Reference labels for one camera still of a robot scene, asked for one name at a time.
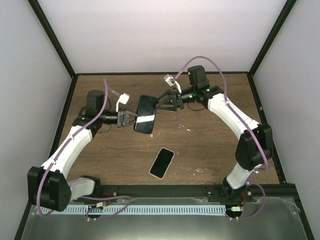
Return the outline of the black phone case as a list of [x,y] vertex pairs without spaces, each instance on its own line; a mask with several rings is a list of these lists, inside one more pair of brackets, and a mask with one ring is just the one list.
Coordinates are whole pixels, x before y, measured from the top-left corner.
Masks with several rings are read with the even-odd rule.
[[[154,96],[141,95],[138,101],[137,117],[139,116],[156,116],[156,104],[158,99]],[[150,135],[153,132],[155,121],[151,123],[134,124],[134,131],[141,134]]]

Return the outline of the black phone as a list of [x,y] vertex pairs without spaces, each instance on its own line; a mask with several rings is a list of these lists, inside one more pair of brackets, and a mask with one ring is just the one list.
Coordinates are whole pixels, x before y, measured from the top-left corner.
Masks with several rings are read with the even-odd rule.
[[136,118],[136,124],[143,124],[143,123],[153,123],[155,120],[155,115],[145,115],[145,116],[138,116]]

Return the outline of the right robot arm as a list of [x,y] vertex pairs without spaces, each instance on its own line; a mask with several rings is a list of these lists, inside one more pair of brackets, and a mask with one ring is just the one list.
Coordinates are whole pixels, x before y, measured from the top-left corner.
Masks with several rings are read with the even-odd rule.
[[157,100],[156,109],[176,111],[197,102],[218,116],[235,134],[236,164],[222,182],[223,198],[229,202],[240,196],[250,178],[269,168],[272,157],[273,133],[267,123],[259,123],[241,111],[227,96],[227,89],[210,85],[205,68],[196,65],[187,70],[190,87],[182,89],[178,78],[170,74],[164,81],[170,86]]

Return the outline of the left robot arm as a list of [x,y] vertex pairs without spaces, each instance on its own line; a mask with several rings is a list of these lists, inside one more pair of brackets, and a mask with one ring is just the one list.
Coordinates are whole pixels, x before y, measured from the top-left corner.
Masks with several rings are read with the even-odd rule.
[[68,181],[68,173],[85,146],[103,125],[127,127],[135,123],[137,114],[127,109],[106,110],[108,95],[102,90],[91,90],[86,105],[73,121],[72,127],[58,149],[40,167],[27,173],[28,200],[41,207],[62,212],[69,202],[86,197],[97,202],[102,196],[101,180],[82,175]]

